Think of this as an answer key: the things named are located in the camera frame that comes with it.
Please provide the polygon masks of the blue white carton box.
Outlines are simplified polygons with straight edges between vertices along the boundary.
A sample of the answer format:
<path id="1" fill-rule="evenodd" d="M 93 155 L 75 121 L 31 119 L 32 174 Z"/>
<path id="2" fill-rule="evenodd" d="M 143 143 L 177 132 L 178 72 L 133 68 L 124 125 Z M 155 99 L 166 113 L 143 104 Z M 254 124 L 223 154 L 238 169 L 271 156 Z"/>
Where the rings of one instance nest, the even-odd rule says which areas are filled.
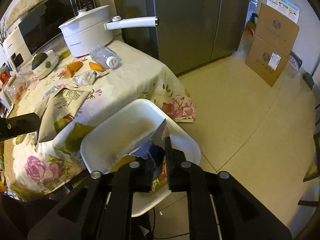
<path id="1" fill-rule="evenodd" d="M 164 119 L 156 129 L 130 147 L 127 154 L 118 157 L 107 169 L 107 173 L 116 172 L 121 166 L 135 161 L 136 158 L 149 160 L 151 164 L 148 165 L 148 169 L 152 172 L 151 191 L 155 192 L 157 185 L 161 184 L 159 176 L 163 172 L 165 139 L 169 136 L 167 120 Z"/>

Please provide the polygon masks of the grey double-door refrigerator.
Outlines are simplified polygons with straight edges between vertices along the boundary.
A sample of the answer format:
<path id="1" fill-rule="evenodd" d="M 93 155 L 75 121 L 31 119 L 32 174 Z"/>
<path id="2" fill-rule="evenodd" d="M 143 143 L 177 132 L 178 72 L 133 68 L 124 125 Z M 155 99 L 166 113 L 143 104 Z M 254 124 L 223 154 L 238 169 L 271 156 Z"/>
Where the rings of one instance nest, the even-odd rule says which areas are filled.
<path id="1" fill-rule="evenodd" d="M 237 51 L 249 0 L 114 0 L 123 18 L 158 18 L 157 27 L 123 29 L 125 43 L 181 74 Z"/>

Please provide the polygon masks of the glass jar with oranges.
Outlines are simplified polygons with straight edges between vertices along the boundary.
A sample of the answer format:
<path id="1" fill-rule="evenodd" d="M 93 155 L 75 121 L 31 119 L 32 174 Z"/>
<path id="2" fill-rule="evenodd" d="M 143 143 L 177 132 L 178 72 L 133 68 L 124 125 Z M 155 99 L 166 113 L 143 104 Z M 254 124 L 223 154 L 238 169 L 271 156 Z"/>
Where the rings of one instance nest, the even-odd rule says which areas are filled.
<path id="1" fill-rule="evenodd" d="M 27 81 L 19 75 L 12 76 L 4 86 L 4 91 L 13 103 L 18 103 L 28 88 Z"/>

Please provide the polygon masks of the silver printed snack wrapper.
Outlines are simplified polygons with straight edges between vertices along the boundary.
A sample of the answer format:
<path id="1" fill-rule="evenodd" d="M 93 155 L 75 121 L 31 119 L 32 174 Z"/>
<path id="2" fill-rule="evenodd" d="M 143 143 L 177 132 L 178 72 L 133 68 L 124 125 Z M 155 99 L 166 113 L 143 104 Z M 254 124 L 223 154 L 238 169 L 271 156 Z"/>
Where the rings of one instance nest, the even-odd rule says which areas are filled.
<path id="1" fill-rule="evenodd" d="M 107 71 L 99 72 L 97 70 L 91 70 L 74 76 L 72 78 L 72 82 L 79 86 L 91 86 L 98 78 L 103 77 L 107 74 Z"/>

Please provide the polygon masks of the brown paper bag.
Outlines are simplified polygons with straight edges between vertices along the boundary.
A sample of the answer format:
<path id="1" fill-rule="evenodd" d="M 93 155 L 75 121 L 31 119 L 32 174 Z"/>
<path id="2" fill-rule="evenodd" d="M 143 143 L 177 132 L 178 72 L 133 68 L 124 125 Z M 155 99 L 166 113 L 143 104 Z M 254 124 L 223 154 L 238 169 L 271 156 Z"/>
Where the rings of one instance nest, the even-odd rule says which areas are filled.
<path id="1" fill-rule="evenodd" d="M 52 88 L 35 109 L 41 121 L 37 142 L 54 139 L 73 121 L 91 90 L 91 86 Z"/>

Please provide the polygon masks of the dry branches in vase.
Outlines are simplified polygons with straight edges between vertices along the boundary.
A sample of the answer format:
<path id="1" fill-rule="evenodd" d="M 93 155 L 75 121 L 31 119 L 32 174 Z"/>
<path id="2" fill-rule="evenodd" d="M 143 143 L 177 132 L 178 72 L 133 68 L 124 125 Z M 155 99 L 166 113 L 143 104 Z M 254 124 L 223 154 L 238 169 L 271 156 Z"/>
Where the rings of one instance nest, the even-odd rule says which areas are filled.
<path id="1" fill-rule="evenodd" d="M 2 18 L 1 19 L 1 24 L 0 24 L 0 44 L 2 45 L 5 39 L 7 38 L 7 31 L 5 29 L 6 26 L 6 19 Z"/>

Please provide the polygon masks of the white plastic trash bin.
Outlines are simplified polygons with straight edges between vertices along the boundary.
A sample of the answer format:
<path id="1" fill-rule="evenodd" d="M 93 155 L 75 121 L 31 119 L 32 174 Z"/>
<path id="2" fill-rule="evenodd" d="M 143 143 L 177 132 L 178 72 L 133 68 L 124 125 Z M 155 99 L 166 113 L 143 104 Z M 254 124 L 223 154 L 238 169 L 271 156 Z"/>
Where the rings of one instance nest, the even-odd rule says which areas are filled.
<path id="1" fill-rule="evenodd" d="M 106 174 L 132 147 L 167 122 L 173 148 L 184 152 L 187 161 L 199 164 L 201 150 L 196 141 L 154 103 L 136 99 L 90 131 L 82 140 L 81 157 L 89 172 Z"/>

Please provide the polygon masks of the red instant noodle cup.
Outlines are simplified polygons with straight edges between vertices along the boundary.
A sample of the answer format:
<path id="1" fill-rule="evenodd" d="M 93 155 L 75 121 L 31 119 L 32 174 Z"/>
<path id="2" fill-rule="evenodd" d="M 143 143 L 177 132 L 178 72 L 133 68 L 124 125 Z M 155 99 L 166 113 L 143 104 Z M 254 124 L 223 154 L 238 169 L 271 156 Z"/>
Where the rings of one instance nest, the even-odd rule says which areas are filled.
<path id="1" fill-rule="evenodd" d="M 168 177 L 167 173 L 167 158 L 164 157 L 162 165 L 161 165 L 161 172 L 158 175 L 158 179 L 166 179 Z"/>

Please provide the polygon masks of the lower cardboard box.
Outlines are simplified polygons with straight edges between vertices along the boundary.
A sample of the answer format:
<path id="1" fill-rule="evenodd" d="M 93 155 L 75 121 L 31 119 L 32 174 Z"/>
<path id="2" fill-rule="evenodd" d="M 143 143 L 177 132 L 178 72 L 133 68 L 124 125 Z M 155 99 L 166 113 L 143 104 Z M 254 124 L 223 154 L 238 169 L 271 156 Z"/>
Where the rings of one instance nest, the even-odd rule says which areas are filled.
<path id="1" fill-rule="evenodd" d="M 245 64 L 272 87 L 280 77 L 287 62 L 288 58 L 279 50 L 260 37 L 255 36 Z"/>

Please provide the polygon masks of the dark green squash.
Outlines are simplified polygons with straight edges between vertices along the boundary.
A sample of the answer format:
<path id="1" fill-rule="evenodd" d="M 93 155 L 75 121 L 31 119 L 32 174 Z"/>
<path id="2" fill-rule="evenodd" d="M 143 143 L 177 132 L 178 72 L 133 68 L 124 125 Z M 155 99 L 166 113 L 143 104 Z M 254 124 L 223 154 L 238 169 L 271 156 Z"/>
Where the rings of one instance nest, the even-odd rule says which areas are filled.
<path id="1" fill-rule="evenodd" d="M 32 63 L 31 63 L 32 70 L 35 70 L 47 58 L 48 58 L 48 55 L 46 53 L 39 53 L 39 54 L 35 55 Z"/>

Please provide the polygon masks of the floral tablecloth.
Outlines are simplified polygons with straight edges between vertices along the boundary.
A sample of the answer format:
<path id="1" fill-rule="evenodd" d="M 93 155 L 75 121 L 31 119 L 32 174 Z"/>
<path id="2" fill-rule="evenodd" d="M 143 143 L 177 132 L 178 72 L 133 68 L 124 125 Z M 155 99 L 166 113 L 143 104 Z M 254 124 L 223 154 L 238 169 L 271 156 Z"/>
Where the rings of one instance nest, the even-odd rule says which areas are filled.
<path id="1" fill-rule="evenodd" d="M 121 58 L 120 67 L 84 90 L 82 105 L 66 115 L 61 132 L 40 144 L 32 133 L 5 143 L 6 182 L 23 200 L 45 196 L 77 176 L 84 169 L 84 136 L 132 100 L 148 99 L 174 121 L 194 121 L 195 103 L 165 64 L 120 41 L 110 48 Z"/>

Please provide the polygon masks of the upper cardboard box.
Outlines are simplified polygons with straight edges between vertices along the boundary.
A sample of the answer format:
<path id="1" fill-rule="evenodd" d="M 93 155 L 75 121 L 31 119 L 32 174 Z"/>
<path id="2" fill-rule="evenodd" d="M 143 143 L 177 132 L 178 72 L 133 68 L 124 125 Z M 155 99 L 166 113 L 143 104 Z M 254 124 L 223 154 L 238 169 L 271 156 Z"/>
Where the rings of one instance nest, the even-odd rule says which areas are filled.
<path id="1" fill-rule="evenodd" d="M 299 32 L 299 26 L 281 12 L 262 3 L 255 34 L 288 57 Z"/>

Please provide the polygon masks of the clear plastic bottle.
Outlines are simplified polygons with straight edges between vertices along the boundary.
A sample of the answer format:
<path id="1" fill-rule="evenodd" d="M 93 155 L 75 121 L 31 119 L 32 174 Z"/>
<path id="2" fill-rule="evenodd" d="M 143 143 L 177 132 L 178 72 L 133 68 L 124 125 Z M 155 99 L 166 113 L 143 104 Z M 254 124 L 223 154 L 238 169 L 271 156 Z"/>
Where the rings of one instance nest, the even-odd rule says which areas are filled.
<path id="1" fill-rule="evenodd" d="M 95 46 L 90 51 L 91 58 L 105 69 L 114 69 L 120 65 L 120 57 L 106 46 Z"/>

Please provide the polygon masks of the stacked white ceramic bowls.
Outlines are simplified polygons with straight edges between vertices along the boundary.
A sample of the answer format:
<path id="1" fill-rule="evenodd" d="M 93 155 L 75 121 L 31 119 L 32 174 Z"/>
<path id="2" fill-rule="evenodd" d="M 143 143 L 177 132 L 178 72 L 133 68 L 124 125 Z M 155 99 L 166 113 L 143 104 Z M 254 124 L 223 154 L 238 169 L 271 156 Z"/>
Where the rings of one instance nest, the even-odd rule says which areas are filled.
<path id="1" fill-rule="evenodd" d="M 44 79 L 48 74 L 50 74 L 59 62 L 59 56 L 57 52 L 51 49 L 45 53 L 48 55 L 48 58 L 35 70 L 32 70 L 34 77 L 39 80 Z"/>

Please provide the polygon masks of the orange peel piece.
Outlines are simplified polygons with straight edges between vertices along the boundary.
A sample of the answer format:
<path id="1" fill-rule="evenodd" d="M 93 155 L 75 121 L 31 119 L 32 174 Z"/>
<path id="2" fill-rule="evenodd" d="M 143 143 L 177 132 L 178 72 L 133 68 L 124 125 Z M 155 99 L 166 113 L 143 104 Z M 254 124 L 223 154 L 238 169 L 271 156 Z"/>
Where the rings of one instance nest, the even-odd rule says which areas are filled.
<path id="1" fill-rule="evenodd" d="M 83 66 L 83 62 L 75 61 L 70 63 L 66 68 L 66 75 L 68 77 L 73 77 L 75 73 Z"/>
<path id="2" fill-rule="evenodd" d="M 95 70 L 95 71 L 98 71 L 98 72 L 104 72 L 105 71 L 105 68 L 97 63 L 94 63 L 94 62 L 89 62 L 89 67 L 92 69 L 92 70 Z"/>

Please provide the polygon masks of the red tea tin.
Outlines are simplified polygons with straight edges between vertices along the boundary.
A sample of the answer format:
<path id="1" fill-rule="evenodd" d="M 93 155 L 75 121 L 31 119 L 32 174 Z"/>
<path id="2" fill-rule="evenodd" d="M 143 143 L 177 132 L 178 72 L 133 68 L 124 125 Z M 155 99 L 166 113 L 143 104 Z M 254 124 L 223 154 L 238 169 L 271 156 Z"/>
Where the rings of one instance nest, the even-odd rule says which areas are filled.
<path id="1" fill-rule="evenodd" d="M 0 74 L 1 82 L 3 84 L 6 84 L 9 79 L 10 79 L 10 74 L 8 74 L 6 70 L 1 70 L 1 74 Z"/>

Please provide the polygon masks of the blue white wall poster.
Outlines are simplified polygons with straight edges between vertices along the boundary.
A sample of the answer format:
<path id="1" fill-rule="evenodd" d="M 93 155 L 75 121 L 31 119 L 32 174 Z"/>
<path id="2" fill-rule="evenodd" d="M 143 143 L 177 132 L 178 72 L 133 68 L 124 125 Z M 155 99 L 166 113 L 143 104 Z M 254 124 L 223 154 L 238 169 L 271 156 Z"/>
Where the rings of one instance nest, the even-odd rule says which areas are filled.
<path id="1" fill-rule="evenodd" d="M 267 0 L 266 4 L 285 15 L 296 24 L 298 23 L 300 7 L 290 0 Z"/>

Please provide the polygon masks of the cardboard box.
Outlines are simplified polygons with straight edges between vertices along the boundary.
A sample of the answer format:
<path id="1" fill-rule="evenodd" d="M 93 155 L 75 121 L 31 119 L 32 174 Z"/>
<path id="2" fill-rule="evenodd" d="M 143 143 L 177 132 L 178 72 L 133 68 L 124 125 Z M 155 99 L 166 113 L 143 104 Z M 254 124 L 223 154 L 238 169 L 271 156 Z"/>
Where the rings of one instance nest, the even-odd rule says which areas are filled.
<path id="1" fill-rule="evenodd" d="M 299 32 L 299 26 L 281 12 L 262 3 L 255 34 L 288 57 Z"/>
<path id="2" fill-rule="evenodd" d="M 279 50 L 260 37 L 255 36 L 245 64 L 272 87 L 280 77 L 287 62 L 288 58 Z"/>

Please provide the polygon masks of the black microwave oven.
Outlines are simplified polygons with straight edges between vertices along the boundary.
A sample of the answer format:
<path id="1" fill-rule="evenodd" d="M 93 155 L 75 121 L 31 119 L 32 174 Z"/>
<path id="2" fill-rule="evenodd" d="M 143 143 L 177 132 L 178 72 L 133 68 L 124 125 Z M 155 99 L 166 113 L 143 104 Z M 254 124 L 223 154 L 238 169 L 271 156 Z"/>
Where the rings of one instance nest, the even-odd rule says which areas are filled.
<path id="1" fill-rule="evenodd" d="M 59 26 L 78 15 L 81 9 L 96 8 L 94 0 L 45 0 L 21 20 L 18 28 L 33 54 L 61 34 Z"/>

